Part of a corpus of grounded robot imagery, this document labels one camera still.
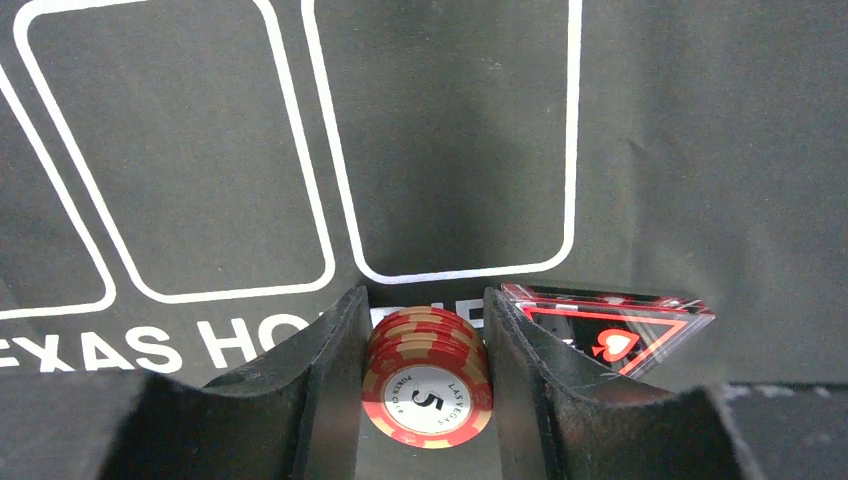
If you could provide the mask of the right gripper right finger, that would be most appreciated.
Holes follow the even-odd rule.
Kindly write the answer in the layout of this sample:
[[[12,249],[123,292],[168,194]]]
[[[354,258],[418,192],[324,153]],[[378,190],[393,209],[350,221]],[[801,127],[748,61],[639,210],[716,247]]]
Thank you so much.
[[[726,388],[672,393],[613,373],[484,293],[507,479],[759,479]]]

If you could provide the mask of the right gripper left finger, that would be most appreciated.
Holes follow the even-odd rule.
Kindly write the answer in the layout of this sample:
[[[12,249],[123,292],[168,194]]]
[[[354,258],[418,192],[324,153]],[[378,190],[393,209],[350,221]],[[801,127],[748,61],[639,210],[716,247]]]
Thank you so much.
[[[144,370],[5,374],[5,479],[349,479],[371,331],[365,288],[194,387]]]

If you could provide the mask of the red chips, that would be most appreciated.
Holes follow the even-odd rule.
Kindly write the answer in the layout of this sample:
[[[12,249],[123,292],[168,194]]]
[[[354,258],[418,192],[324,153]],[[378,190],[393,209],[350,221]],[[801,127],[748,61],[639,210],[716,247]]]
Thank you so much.
[[[369,338],[361,400],[373,425],[400,443],[465,443],[494,409],[484,342],[468,321],[441,308],[392,312]]]

